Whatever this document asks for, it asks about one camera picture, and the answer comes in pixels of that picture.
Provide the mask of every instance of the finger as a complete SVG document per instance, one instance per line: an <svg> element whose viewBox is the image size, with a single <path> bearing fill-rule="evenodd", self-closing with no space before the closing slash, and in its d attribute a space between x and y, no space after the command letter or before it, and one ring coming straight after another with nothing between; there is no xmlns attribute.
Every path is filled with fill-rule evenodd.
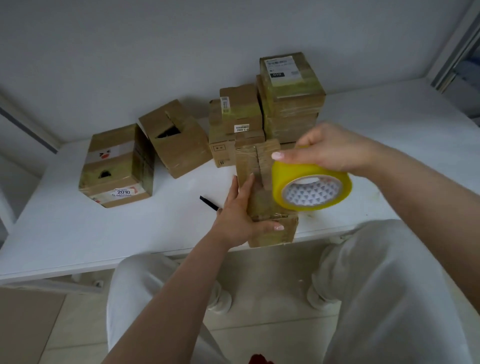
<svg viewBox="0 0 480 364"><path fill-rule="evenodd" d="M272 231L282 231L284 226L276 221L260 221L253 223L253 236L266 234Z"/></svg>
<svg viewBox="0 0 480 364"><path fill-rule="evenodd" d="M323 123L311 128L304 135L302 135L295 146L312 146L323 139Z"/></svg>
<svg viewBox="0 0 480 364"><path fill-rule="evenodd" d="M288 164L319 164L321 145L308 148L282 150L272 153L272 159Z"/></svg>
<svg viewBox="0 0 480 364"><path fill-rule="evenodd" d="M237 176L234 175L232 179L232 184L230 186L227 198L225 199L225 203L223 204L223 206L225 207L229 202L235 200L238 194L239 194L239 180Z"/></svg>
<svg viewBox="0 0 480 364"><path fill-rule="evenodd" d="M255 182L255 175L253 173L248 176L247 180L240 188L237 200L239 200L242 205L247 208L248 198L250 197L250 192L252 191L253 183Z"/></svg>

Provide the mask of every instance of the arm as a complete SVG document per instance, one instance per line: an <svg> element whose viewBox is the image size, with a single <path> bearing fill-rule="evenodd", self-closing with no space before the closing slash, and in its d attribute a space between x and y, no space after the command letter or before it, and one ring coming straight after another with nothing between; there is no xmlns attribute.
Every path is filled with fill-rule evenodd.
<svg viewBox="0 0 480 364"><path fill-rule="evenodd" d="M368 178L480 312L480 196L414 158L331 124L272 155Z"/></svg>
<svg viewBox="0 0 480 364"><path fill-rule="evenodd" d="M253 174L238 190L237 177L211 230L128 328L104 364L189 363L217 273L234 246L283 230L274 221L253 223L246 213Z"/></svg>

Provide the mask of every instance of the hole in cardboard box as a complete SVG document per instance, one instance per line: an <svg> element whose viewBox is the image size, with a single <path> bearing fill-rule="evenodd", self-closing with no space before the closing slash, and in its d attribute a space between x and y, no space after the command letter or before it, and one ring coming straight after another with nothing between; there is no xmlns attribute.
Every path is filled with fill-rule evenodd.
<svg viewBox="0 0 480 364"><path fill-rule="evenodd" d="M99 178L110 177L111 175L112 175L112 174L111 174L109 171L105 170L105 171L103 171L102 173L100 173Z"/></svg>
<svg viewBox="0 0 480 364"><path fill-rule="evenodd" d="M180 134L180 130L178 130L178 128L174 125L170 129L165 130L162 134L159 134L158 137L156 137L156 139L166 138L167 136L172 136L175 134Z"/></svg>

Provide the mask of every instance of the forearm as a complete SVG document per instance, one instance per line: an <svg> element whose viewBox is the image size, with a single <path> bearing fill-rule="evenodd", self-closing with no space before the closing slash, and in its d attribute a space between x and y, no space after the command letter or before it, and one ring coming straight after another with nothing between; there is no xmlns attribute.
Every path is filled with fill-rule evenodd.
<svg viewBox="0 0 480 364"><path fill-rule="evenodd" d="M189 363L227 250L207 234L108 354L104 363Z"/></svg>
<svg viewBox="0 0 480 364"><path fill-rule="evenodd" d="M391 148L364 176L480 311L480 196Z"/></svg>

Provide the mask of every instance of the hand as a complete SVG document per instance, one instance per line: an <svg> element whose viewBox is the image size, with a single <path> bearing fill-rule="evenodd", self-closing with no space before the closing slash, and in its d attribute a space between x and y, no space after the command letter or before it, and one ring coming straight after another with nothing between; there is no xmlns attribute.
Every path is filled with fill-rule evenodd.
<svg viewBox="0 0 480 364"><path fill-rule="evenodd" d="M218 238L227 249L242 245L254 236L284 229L279 222L253 222L247 215L248 198L254 181L252 173L239 190L237 176L233 176L223 209L216 212L216 220L209 234Z"/></svg>
<svg viewBox="0 0 480 364"><path fill-rule="evenodd" d="M341 126L323 122L304 134L296 149L272 153L272 158L291 164L318 164L329 170L363 175L373 163L383 144L351 132Z"/></svg>

